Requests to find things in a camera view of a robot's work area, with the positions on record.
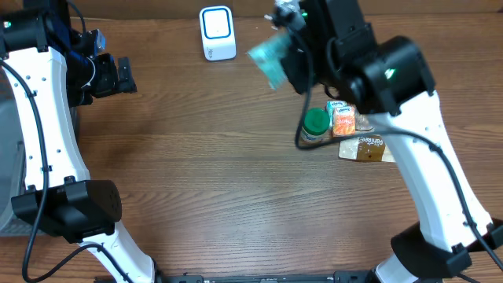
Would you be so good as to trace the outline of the teal tissue pack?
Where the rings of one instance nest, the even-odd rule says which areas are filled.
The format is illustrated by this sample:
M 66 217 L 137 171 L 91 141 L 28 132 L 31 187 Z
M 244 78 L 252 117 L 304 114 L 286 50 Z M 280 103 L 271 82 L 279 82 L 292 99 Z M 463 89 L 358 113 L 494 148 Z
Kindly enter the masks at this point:
M 273 90 L 280 88 L 287 80 L 281 60 L 286 57 L 292 44 L 290 36 L 278 33 L 247 52 L 249 58 L 267 77 Z

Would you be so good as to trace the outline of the small teal carton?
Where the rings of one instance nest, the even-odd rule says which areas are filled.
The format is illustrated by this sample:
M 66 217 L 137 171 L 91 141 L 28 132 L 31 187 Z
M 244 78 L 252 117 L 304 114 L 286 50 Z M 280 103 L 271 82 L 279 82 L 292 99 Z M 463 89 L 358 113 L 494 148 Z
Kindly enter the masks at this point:
M 339 101 L 339 100 L 334 100 L 334 101 L 327 101 L 325 110 L 329 114 L 329 126 L 333 127 L 333 122 L 334 122 L 334 112 L 336 108 L 342 108 L 348 106 L 348 103 L 345 101 Z

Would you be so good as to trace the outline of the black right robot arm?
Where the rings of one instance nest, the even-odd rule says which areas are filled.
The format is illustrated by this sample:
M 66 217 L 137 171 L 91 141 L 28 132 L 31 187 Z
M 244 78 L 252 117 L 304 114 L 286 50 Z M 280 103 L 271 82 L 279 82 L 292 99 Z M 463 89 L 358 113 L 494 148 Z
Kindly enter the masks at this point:
M 404 36 L 378 42 L 356 1 L 278 1 L 271 20 L 292 39 L 281 66 L 296 92 L 310 96 L 320 83 L 365 115 L 415 203 L 418 222 L 391 239 L 392 256 L 367 281 L 440 282 L 461 277 L 473 252 L 494 255 L 502 222 L 464 175 L 417 45 Z

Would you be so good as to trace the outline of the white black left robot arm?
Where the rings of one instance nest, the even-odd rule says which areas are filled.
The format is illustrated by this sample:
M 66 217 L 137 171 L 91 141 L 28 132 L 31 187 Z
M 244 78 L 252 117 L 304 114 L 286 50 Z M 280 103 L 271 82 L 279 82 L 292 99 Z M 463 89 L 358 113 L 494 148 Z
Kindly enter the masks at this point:
M 93 180 L 79 151 L 71 110 L 133 93 L 127 57 L 105 52 L 99 30 L 75 30 L 74 3 L 26 1 L 1 17 L 1 66 L 12 88 L 25 150 L 26 190 L 11 200 L 34 232 L 92 253 L 116 282 L 157 282 L 156 262 L 122 222 L 119 191 Z

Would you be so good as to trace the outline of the brown white snack pouch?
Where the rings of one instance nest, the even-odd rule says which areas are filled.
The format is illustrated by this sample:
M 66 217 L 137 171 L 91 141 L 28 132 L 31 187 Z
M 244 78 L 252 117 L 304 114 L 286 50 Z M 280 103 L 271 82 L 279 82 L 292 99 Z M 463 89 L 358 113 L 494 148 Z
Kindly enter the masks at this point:
M 357 112 L 355 113 L 355 122 L 355 134 L 369 133 L 374 130 L 367 118 Z M 342 141 L 340 143 L 339 158 L 357 161 L 395 162 L 391 151 L 379 135 L 368 135 Z

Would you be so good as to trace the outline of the green capped bottle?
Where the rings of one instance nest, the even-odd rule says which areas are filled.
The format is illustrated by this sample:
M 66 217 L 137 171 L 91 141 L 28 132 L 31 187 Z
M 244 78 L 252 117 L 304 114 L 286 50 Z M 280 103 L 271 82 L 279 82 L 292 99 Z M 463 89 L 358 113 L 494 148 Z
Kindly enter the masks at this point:
M 323 108 L 312 108 L 304 118 L 300 138 L 307 144 L 318 143 L 325 137 L 329 127 L 329 114 Z

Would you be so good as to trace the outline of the orange tissue pack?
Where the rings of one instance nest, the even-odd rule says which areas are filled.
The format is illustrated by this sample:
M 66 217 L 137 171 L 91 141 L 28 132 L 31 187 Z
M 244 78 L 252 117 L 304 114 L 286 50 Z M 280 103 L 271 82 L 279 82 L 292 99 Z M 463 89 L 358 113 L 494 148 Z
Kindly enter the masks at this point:
M 356 122 L 353 106 L 335 108 L 333 114 L 332 134 L 334 136 L 349 136 L 355 134 Z

